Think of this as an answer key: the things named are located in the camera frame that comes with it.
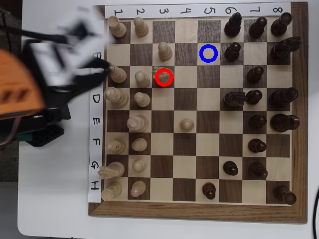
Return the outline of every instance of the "white chess piece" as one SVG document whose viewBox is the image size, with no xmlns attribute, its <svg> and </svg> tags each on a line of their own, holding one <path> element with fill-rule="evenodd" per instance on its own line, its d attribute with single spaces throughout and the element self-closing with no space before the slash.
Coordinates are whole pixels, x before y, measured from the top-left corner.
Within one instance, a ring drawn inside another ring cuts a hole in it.
<svg viewBox="0 0 319 239">
<path fill-rule="evenodd" d="M 148 146 L 148 143 L 143 138 L 137 138 L 132 143 L 132 149 L 138 152 L 144 151 L 147 148 L 147 146 Z"/>
<path fill-rule="evenodd" d="M 111 33 L 117 37 L 121 38 L 126 35 L 126 27 L 123 23 L 119 21 L 116 16 L 110 16 L 108 18 L 108 25 L 110 26 Z"/>
<path fill-rule="evenodd" d="M 144 132 L 149 126 L 149 120 L 144 115 L 132 116 L 128 119 L 127 126 L 133 132 Z"/>
<path fill-rule="evenodd" d="M 131 196 L 137 198 L 139 195 L 142 195 L 146 190 L 146 184 L 143 181 L 137 181 L 133 184 L 131 189 Z"/>
<path fill-rule="evenodd" d="M 133 21 L 135 25 L 135 33 L 137 36 L 146 36 L 149 32 L 149 26 L 141 17 L 135 17 Z"/>
<path fill-rule="evenodd" d="M 118 197 L 122 192 L 122 186 L 118 182 L 112 182 L 108 185 L 107 189 L 101 193 L 103 201 L 111 200 Z"/>
<path fill-rule="evenodd" d="M 140 106 L 140 107 L 146 107 L 150 104 L 151 99 L 148 96 L 148 94 L 145 93 L 141 93 L 141 92 L 137 92 L 134 95 L 134 100 L 136 101 L 136 103 Z"/>
<path fill-rule="evenodd" d="M 159 58 L 162 61 L 167 61 L 172 56 L 172 50 L 171 47 L 166 42 L 160 42 L 159 43 Z"/>
<path fill-rule="evenodd" d="M 109 179 L 114 177 L 121 177 L 124 173 L 124 165 L 120 162 L 110 163 L 109 166 L 101 166 L 98 174 L 100 179 Z"/>
</svg>

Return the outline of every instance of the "black pawn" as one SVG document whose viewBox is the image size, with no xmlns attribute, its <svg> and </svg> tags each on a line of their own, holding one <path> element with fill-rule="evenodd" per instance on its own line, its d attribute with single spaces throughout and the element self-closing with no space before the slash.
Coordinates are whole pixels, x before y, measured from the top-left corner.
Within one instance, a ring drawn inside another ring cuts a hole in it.
<svg viewBox="0 0 319 239">
<path fill-rule="evenodd" d="M 251 105 L 257 104 L 261 100 L 262 97 L 263 97 L 263 93 L 261 93 L 261 91 L 259 91 L 259 90 L 249 91 L 246 94 L 247 103 L 249 103 Z"/>
<path fill-rule="evenodd" d="M 275 36 L 283 35 L 287 31 L 287 26 L 291 23 L 292 20 L 293 17 L 290 13 L 285 12 L 281 14 L 281 16 L 271 25 L 271 32 Z"/>
<path fill-rule="evenodd" d="M 230 62 L 235 61 L 239 57 L 240 49 L 241 45 L 238 42 L 231 43 L 225 51 L 225 58 Z"/>
<path fill-rule="evenodd" d="M 234 13 L 229 21 L 226 23 L 224 32 L 229 37 L 237 36 L 240 32 L 240 25 L 241 25 L 241 14 L 239 12 Z"/>
<path fill-rule="evenodd" d="M 227 161 L 226 163 L 224 163 L 223 169 L 224 169 L 225 173 L 227 173 L 228 175 L 235 176 L 238 174 L 237 165 L 236 165 L 236 163 L 234 163 L 232 161 Z"/>
<path fill-rule="evenodd" d="M 277 132 L 286 132 L 288 130 L 295 130 L 299 127 L 300 120 L 297 116 L 284 114 L 277 114 L 270 120 L 270 126 Z"/>
<path fill-rule="evenodd" d="M 257 18 L 257 20 L 253 24 L 251 24 L 249 28 L 249 35 L 254 39 L 258 39 L 264 33 L 266 25 L 267 20 L 265 17 L 261 16 Z"/>
</svg>

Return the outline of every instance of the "chess piece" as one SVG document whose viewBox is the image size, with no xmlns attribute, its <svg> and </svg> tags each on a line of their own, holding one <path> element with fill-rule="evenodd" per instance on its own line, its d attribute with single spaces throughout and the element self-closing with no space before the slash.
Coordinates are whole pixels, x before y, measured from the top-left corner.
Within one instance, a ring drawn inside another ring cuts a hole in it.
<svg viewBox="0 0 319 239">
<path fill-rule="evenodd" d="M 298 91 L 293 88 L 286 88 L 273 92 L 269 97 L 269 103 L 274 107 L 283 107 L 298 98 Z"/>
<path fill-rule="evenodd" d="M 137 138 L 132 143 L 132 149 L 137 152 L 144 151 L 147 148 L 147 146 L 148 146 L 148 143 L 143 138 Z"/>
<path fill-rule="evenodd" d="M 265 180 L 268 176 L 268 171 L 260 162 L 252 162 L 247 168 L 248 175 L 257 179 Z"/>
<path fill-rule="evenodd" d="M 257 18 L 257 20 L 251 24 L 249 28 L 249 35 L 254 38 L 258 39 L 262 36 L 265 30 L 265 26 L 267 25 L 267 19 L 263 16 Z"/>
<path fill-rule="evenodd" d="M 229 37 L 237 36 L 240 32 L 240 25 L 241 25 L 241 14 L 239 12 L 234 13 L 229 21 L 226 23 L 224 32 Z"/>
<path fill-rule="evenodd" d="M 120 154 L 125 149 L 125 143 L 120 139 L 112 140 L 106 145 L 106 148 L 113 153 Z"/>
<path fill-rule="evenodd" d="M 284 114 L 277 114 L 270 120 L 270 126 L 277 132 L 286 132 L 288 130 L 295 130 L 299 127 L 300 120 L 297 116 Z"/>
<path fill-rule="evenodd" d="M 233 42 L 225 51 L 225 58 L 229 62 L 235 61 L 239 57 L 239 51 L 241 49 L 241 45 L 238 42 Z"/>
<path fill-rule="evenodd" d="M 144 115 L 132 116 L 128 119 L 127 126 L 131 131 L 144 132 L 149 126 L 149 120 Z"/>
<path fill-rule="evenodd" d="M 261 66 L 257 66 L 248 72 L 247 81 L 251 83 L 257 83 L 258 81 L 260 81 L 263 74 L 264 74 L 264 68 L 262 68 Z"/>
<path fill-rule="evenodd" d="M 262 97 L 263 97 L 263 93 L 261 93 L 261 91 L 259 90 L 249 91 L 246 94 L 246 98 L 247 98 L 246 102 L 251 105 L 255 105 L 261 100 Z"/>
<path fill-rule="evenodd" d="M 135 102 L 140 106 L 140 107 L 146 107 L 150 104 L 151 99 L 148 96 L 148 94 L 137 92 L 134 95 L 134 100 Z"/>
<path fill-rule="evenodd" d="M 248 148 L 253 153 L 261 153 L 266 150 L 267 145 L 260 139 L 255 138 L 248 142 Z"/>
<path fill-rule="evenodd" d="M 246 100 L 245 92 L 229 92 L 224 97 L 224 103 L 233 108 L 243 106 Z"/>
<path fill-rule="evenodd" d="M 106 88 L 103 95 L 108 101 L 118 108 L 124 107 L 129 101 L 128 93 L 114 87 Z"/>
<path fill-rule="evenodd" d="M 212 183 L 205 183 L 202 188 L 203 194 L 209 200 L 213 200 L 216 196 L 216 187 Z"/>
<path fill-rule="evenodd" d="M 100 179 L 121 177 L 124 173 L 124 165 L 120 162 L 110 163 L 109 166 L 101 166 L 98 174 Z"/>
<path fill-rule="evenodd" d="M 141 17 L 135 17 L 133 21 L 135 25 L 135 33 L 137 36 L 146 36 L 149 32 L 149 26 Z"/>
<path fill-rule="evenodd" d="M 251 128 L 261 128 L 267 123 L 267 118 L 264 116 L 254 115 L 251 116 L 248 124 Z"/>
<path fill-rule="evenodd" d="M 295 204 L 297 201 L 297 197 L 295 194 L 285 186 L 277 186 L 273 190 L 274 196 L 282 202 L 287 203 L 288 205 Z"/>
<path fill-rule="evenodd" d="M 159 43 L 159 58 L 162 61 L 167 61 L 171 58 L 173 52 L 171 50 L 171 47 L 166 42 L 160 42 Z"/>
<path fill-rule="evenodd" d="M 287 26 L 291 23 L 293 17 L 290 13 L 285 12 L 281 14 L 281 16 L 273 22 L 271 25 L 271 32 L 275 36 L 281 36 L 287 31 Z"/>
<path fill-rule="evenodd" d="M 116 16 L 110 16 L 108 18 L 108 25 L 111 29 L 111 33 L 116 38 L 121 38 L 126 35 L 126 27 L 123 23 L 119 21 L 119 19 Z"/>
<path fill-rule="evenodd" d="M 227 161 L 223 165 L 224 172 L 228 175 L 235 176 L 238 174 L 238 168 L 233 161 Z"/>
<path fill-rule="evenodd" d="M 101 193 L 103 201 L 111 200 L 112 198 L 118 197 L 122 192 L 122 186 L 118 182 L 112 182 L 108 185 L 107 189 Z"/>
<path fill-rule="evenodd" d="M 137 181 L 133 184 L 131 189 L 131 196 L 137 198 L 139 195 L 142 195 L 146 190 L 146 184 L 143 181 Z"/>
<path fill-rule="evenodd" d="M 194 124 L 194 121 L 192 121 L 191 119 L 189 118 L 184 118 L 180 124 L 179 124 L 180 128 L 185 130 L 185 131 L 191 131 L 195 124 Z"/>
<path fill-rule="evenodd" d="M 136 84 L 139 87 L 147 87 L 150 84 L 150 78 L 147 74 L 145 74 L 143 71 L 138 71 L 135 73 L 135 80 Z"/>
<path fill-rule="evenodd" d="M 120 67 L 110 66 L 111 78 L 115 83 L 123 83 L 126 80 L 126 72 Z"/>
</svg>

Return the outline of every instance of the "dark square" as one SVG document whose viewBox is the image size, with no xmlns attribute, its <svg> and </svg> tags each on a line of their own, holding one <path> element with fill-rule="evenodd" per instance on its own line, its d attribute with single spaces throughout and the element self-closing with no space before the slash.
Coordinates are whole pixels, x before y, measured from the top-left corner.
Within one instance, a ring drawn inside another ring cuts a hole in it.
<svg viewBox="0 0 319 239">
<path fill-rule="evenodd" d="M 153 45 L 131 44 L 131 66 L 151 66 L 153 62 Z"/>
<path fill-rule="evenodd" d="M 220 134 L 219 156 L 242 157 L 243 135 L 242 134 Z"/>
<path fill-rule="evenodd" d="M 233 61 L 233 62 L 229 62 L 226 58 L 225 58 L 225 51 L 226 49 L 230 46 L 230 42 L 229 43 L 221 43 L 220 44 L 220 64 L 222 66 L 235 66 L 235 65 L 244 65 L 244 43 L 239 42 L 241 49 L 239 51 L 239 57 Z"/>
<path fill-rule="evenodd" d="M 242 203 L 243 181 L 242 180 L 219 180 L 220 203 Z"/>
<path fill-rule="evenodd" d="M 175 21 L 153 22 L 153 43 L 175 43 Z"/>
<path fill-rule="evenodd" d="M 130 111 L 108 111 L 107 132 L 129 132 Z"/>
<path fill-rule="evenodd" d="M 137 92 L 145 93 L 150 97 L 151 102 L 148 106 L 140 107 L 138 105 L 138 103 L 136 103 L 136 101 L 134 100 L 134 95 Z M 152 89 L 150 89 L 150 88 L 130 88 L 130 110 L 134 110 L 134 111 L 150 111 L 150 110 L 152 110 Z"/>
<path fill-rule="evenodd" d="M 197 156 L 196 178 L 218 179 L 219 157 Z"/>
<path fill-rule="evenodd" d="M 254 39 L 249 34 L 250 26 L 256 21 L 256 19 L 244 20 L 244 42 L 267 42 L 267 25 L 264 28 L 264 33 L 261 37 Z"/>
<path fill-rule="evenodd" d="M 220 88 L 220 110 L 221 111 L 243 111 L 243 106 L 230 107 L 224 102 L 224 97 L 229 92 L 243 92 L 242 88 Z"/>
<path fill-rule="evenodd" d="M 279 200 L 274 195 L 274 188 L 277 186 L 285 186 L 290 188 L 288 181 L 267 181 L 266 182 L 266 203 L 269 204 L 286 204 L 284 201 Z"/>
<path fill-rule="evenodd" d="M 219 133 L 219 111 L 197 111 L 197 133 Z"/>
<path fill-rule="evenodd" d="M 135 182 L 143 181 L 146 185 L 145 192 L 139 195 L 137 198 L 131 196 L 131 189 Z M 151 179 L 150 178 L 129 178 L 129 188 L 128 188 L 128 200 L 149 200 L 151 194 Z"/>
<path fill-rule="evenodd" d="M 220 66 L 197 66 L 197 88 L 219 88 Z"/>
<path fill-rule="evenodd" d="M 267 157 L 290 157 L 290 135 L 268 134 L 267 135 Z"/>
<path fill-rule="evenodd" d="M 251 164 L 252 162 L 259 162 L 262 163 L 263 166 L 265 168 L 266 167 L 266 158 L 254 158 L 254 157 L 243 157 L 243 180 L 261 180 L 261 179 L 257 179 L 255 177 L 251 177 L 248 174 L 248 166 L 249 164 Z"/>
<path fill-rule="evenodd" d="M 267 42 L 267 65 L 290 65 L 290 54 L 284 59 L 274 59 L 271 57 L 271 48 L 276 45 L 277 42 Z"/>
<path fill-rule="evenodd" d="M 132 149 L 132 143 L 137 138 L 143 138 L 148 143 L 146 149 L 142 152 L 134 151 Z M 150 155 L 151 154 L 151 133 L 129 133 L 129 154 L 143 154 L 143 155 Z"/>
<path fill-rule="evenodd" d="M 152 133 L 173 133 L 174 111 L 152 111 Z"/>
<path fill-rule="evenodd" d="M 196 156 L 196 134 L 174 133 L 174 155 Z"/>
<path fill-rule="evenodd" d="M 174 178 L 173 201 L 195 202 L 196 179 Z"/>
<path fill-rule="evenodd" d="M 197 66 L 197 43 L 175 44 L 175 66 Z"/>
<path fill-rule="evenodd" d="M 175 88 L 174 110 L 195 111 L 197 109 L 197 89 Z"/>
<path fill-rule="evenodd" d="M 220 21 L 198 21 L 198 42 L 220 42 Z"/>
<path fill-rule="evenodd" d="M 244 66 L 244 88 L 267 88 L 267 66 L 261 66 L 264 68 L 264 73 L 261 76 L 261 79 L 256 82 L 252 83 L 247 81 L 247 74 L 251 69 L 257 67 L 255 66 Z"/>
<path fill-rule="evenodd" d="M 151 156 L 151 177 L 172 178 L 173 156 Z"/>
<path fill-rule="evenodd" d="M 243 112 L 243 133 L 266 134 L 267 125 L 264 125 L 261 128 L 251 128 L 249 126 L 249 119 L 254 115 L 267 117 L 267 112 L 266 111 L 244 111 Z"/>
<path fill-rule="evenodd" d="M 116 155 L 116 154 L 109 154 L 106 155 L 106 166 L 109 166 L 110 163 L 113 162 L 120 162 L 124 165 L 124 174 L 122 177 L 129 176 L 129 156 L 128 155 Z"/>
</svg>

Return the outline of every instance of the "black chess piece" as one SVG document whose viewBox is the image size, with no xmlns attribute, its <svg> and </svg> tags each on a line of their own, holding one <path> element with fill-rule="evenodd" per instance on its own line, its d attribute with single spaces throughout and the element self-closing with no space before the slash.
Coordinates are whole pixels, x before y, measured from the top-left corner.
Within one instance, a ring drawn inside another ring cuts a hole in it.
<svg viewBox="0 0 319 239">
<path fill-rule="evenodd" d="M 216 196 L 216 187 L 212 183 L 205 183 L 203 185 L 203 194 L 209 199 L 213 200 Z"/>
<path fill-rule="evenodd" d="M 265 17 L 261 16 L 257 18 L 257 20 L 251 24 L 249 28 L 249 35 L 254 39 L 258 39 L 264 33 L 266 25 L 267 19 Z"/>
<path fill-rule="evenodd" d="M 229 37 L 237 36 L 240 32 L 240 25 L 241 25 L 241 14 L 239 12 L 234 13 L 229 21 L 226 23 L 224 32 Z"/>
<path fill-rule="evenodd" d="M 271 25 L 271 32 L 275 36 L 283 35 L 287 31 L 287 26 L 291 23 L 292 20 L 293 17 L 290 13 L 285 12 L 281 14 L 281 16 Z"/>
<path fill-rule="evenodd" d="M 277 132 L 286 132 L 288 130 L 295 130 L 299 127 L 300 120 L 297 116 L 284 114 L 277 114 L 270 120 L 270 126 Z"/>
<path fill-rule="evenodd" d="M 295 194 L 285 186 L 277 186 L 273 190 L 274 196 L 281 202 L 285 202 L 288 205 L 295 204 L 297 201 L 297 197 Z"/>
<path fill-rule="evenodd" d="M 239 57 L 241 45 L 238 42 L 233 42 L 225 51 L 225 58 L 229 62 L 235 61 Z"/>
<path fill-rule="evenodd" d="M 224 172 L 227 173 L 228 175 L 235 176 L 238 174 L 238 168 L 236 163 L 233 161 L 227 161 L 223 165 Z"/>
<path fill-rule="evenodd" d="M 246 100 L 245 92 L 229 92 L 224 97 L 224 103 L 229 107 L 243 106 Z"/>
<path fill-rule="evenodd" d="M 263 97 L 263 93 L 261 93 L 261 91 L 259 90 L 249 91 L 246 94 L 246 98 L 247 98 L 246 102 L 251 105 L 255 105 L 261 100 L 262 97 Z"/>
<path fill-rule="evenodd" d="M 252 162 L 248 165 L 247 172 L 249 176 L 256 179 L 265 180 L 268 176 L 268 171 L 260 162 Z"/>
</svg>

